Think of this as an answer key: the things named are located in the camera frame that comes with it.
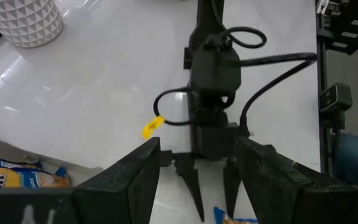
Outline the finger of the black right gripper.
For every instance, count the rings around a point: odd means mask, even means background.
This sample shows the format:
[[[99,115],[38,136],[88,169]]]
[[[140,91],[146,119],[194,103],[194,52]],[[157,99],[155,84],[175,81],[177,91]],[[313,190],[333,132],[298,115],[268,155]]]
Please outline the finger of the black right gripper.
[[[223,182],[226,211],[228,216],[232,218],[234,216],[237,195],[241,184],[236,161],[230,159],[226,161],[226,166],[223,169]]]
[[[176,173],[185,182],[195,203],[200,220],[204,221],[204,208],[195,159],[191,154],[174,154]]]

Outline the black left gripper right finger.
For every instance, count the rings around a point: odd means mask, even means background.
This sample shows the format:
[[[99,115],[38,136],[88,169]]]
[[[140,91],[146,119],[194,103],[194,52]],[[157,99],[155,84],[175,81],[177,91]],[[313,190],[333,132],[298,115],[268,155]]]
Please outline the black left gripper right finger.
[[[358,224],[358,187],[245,136],[236,139],[241,181],[259,224]]]

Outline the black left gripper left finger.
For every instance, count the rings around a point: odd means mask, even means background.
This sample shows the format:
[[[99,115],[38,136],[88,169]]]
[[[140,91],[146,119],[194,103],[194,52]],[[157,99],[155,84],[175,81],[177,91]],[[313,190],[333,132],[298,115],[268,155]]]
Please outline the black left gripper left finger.
[[[159,159],[153,137],[76,187],[0,189],[0,224],[149,224]]]

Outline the blue soy sauce noodle pack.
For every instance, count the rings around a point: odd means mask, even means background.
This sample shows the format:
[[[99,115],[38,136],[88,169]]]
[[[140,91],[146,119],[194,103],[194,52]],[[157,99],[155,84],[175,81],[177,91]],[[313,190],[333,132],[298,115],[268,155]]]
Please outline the blue soy sauce noodle pack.
[[[5,168],[28,168],[28,169],[37,169],[37,170],[42,170],[42,164],[40,162],[36,162],[36,163],[27,163],[27,162],[12,162],[12,161],[7,161],[4,159],[0,159],[0,167],[5,167]]]
[[[224,210],[213,207],[215,224],[259,224],[253,218],[231,218]]]
[[[0,167],[0,189],[65,188],[71,186],[67,175],[55,175],[31,168]]]

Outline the white bin with cutaway side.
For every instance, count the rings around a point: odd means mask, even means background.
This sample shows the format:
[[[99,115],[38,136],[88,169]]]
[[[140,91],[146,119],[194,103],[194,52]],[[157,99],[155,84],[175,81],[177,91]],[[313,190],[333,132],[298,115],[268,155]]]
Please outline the white bin with cutaway side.
[[[79,185],[102,171],[102,168],[99,167],[83,167],[33,152],[27,152],[3,141],[0,141],[0,159],[12,162],[40,162],[43,167],[42,170],[45,172],[60,176],[67,175],[71,180],[71,187]]]

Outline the blue rounded floor object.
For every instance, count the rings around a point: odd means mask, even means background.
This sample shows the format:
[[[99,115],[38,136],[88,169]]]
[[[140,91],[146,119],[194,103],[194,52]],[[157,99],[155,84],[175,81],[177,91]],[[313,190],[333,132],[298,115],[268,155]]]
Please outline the blue rounded floor object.
[[[334,175],[343,182],[358,186],[358,135],[340,135],[334,160]]]

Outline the green plant in triangle-patterned pot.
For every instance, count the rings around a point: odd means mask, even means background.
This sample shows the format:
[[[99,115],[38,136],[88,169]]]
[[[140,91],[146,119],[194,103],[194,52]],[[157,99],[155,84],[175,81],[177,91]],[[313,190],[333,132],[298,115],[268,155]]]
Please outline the green plant in triangle-patterned pot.
[[[45,45],[62,30],[63,19],[54,0],[0,0],[0,33],[17,47]]]

